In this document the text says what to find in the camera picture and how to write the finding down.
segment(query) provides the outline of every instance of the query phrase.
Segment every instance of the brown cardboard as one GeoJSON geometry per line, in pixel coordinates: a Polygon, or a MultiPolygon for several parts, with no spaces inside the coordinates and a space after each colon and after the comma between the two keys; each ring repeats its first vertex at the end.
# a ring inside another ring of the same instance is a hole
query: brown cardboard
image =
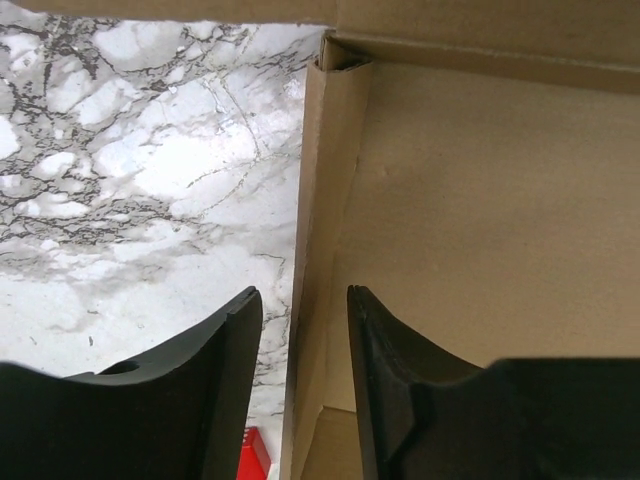
{"type": "Polygon", "coordinates": [[[479,365],[638,355],[635,0],[20,0],[336,28],[309,67],[282,478],[358,479],[346,287],[479,365]]]}

